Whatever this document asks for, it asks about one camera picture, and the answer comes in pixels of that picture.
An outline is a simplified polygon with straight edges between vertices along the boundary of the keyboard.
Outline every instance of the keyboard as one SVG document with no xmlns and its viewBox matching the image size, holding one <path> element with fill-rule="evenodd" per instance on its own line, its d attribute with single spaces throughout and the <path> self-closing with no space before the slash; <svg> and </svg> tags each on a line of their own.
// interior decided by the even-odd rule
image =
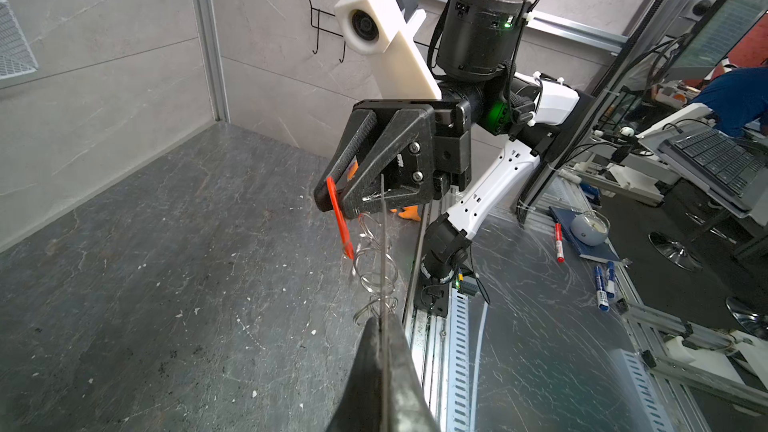
<svg viewBox="0 0 768 432">
<path fill-rule="evenodd" d="M 747 150 L 714 129 L 667 139 L 660 150 L 705 176 L 727 198 L 742 198 L 765 168 Z M 739 200 L 734 202 L 744 208 Z"/>
</svg>

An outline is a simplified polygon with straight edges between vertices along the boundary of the robotic arm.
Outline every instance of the robotic arm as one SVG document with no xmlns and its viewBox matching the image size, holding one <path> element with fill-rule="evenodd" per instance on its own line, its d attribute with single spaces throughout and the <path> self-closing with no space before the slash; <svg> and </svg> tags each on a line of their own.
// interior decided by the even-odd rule
<svg viewBox="0 0 768 432">
<path fill-rule="evenodd" d="M 416 0 L 340 0 L 336 17 L 348 45 L 366 55 L 383 100 L 354 105 L 314 199 L 332 208 L 326 177 L 338 184 L 347 218 L 379 209 L 379 177 L 391 207 L 443 197 L 472 181 L 471 128 L 477 123 L 509 141 L 463 200 L 428 226 L 422 270 L 434 282 L 450 279 L 466 259 L 485 216 L 509 193 L 519 194 L 536 168 L 567 149 L 592 97 L 536 72 L 515 72 L 530 3 L 526 0 L 448 0 L 428 59 L 413 42 L 425 13 Z M 357 160 L 349 180 L 344 172 Z"/>
</svg>

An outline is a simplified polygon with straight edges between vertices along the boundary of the blue notebook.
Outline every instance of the blue notebook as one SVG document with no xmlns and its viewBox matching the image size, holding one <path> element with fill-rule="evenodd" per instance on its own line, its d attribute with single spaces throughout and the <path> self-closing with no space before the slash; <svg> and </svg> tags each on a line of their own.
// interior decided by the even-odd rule
<svg viewBox="0 0 768 432">
<path fill-rule="evenodd" d="M 563 236 L 571 243 L 571 245 L 573 245 L 573 248 L 576 249 L 576 253 L 579 254 L 579 257 L 586 258 L 587 260 L 594 260 L 595 262 L 602 262 L 603 264 L 620 261 L 619 257 L 614 254 L 614 251 L 610 250 L 607 243 L 603 242 L 600 245 L 592 247 L 591 245 L 584 244 L 573 235 L 571 232 L 571 222 L 574 220 L 574 217 L 581 214 L 581 212 L 574 212 L 567 208 L 550 207 L 549 214 L 555 221 L 560 222 L 563 229 Z"/>
</svg>

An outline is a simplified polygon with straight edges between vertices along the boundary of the blue shirt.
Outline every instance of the blue shirt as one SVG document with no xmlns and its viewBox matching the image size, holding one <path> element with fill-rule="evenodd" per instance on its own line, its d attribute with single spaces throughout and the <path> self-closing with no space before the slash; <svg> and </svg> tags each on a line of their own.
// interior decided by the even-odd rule
<svg viewBox="0 0 768 432">
<path fill-rule="evenodd" d="M 768 125 L 768 67 L 736 69 L 717 77 L 693 102 L 701 102 L 717 116 L 715 129 L 741 137 L 753 120 Z"/>
</svg>

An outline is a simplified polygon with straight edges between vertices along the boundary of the marker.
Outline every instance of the marker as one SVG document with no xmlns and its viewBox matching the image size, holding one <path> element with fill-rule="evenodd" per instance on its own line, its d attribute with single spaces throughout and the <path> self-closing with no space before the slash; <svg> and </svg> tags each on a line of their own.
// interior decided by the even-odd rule
<svg viewBox="0 0 768 432">
<path fill-rule="evenodd" d="M 605 294 L 608 298 L 616 297 L 616 269 L 612 262 L 608 263 L 608 281 L 605 283 Z"/>
<path fill-rule="evenodd" d="M 605 282 L 603 280 L 603 269 L 600 265 L 594 266 L 594 288 L 598 292 L 598 308 L 603 312 L 608 312 L 608 296 L 605 293 Z"/>
<path fill-rule="evenodd" d="M 562 264 L 565 262 L 565 255 L 563 255 L 563 228 L 560 222 L 554 224 L 554 246 L 558 251 L 558 262 Z"/>
</svg>

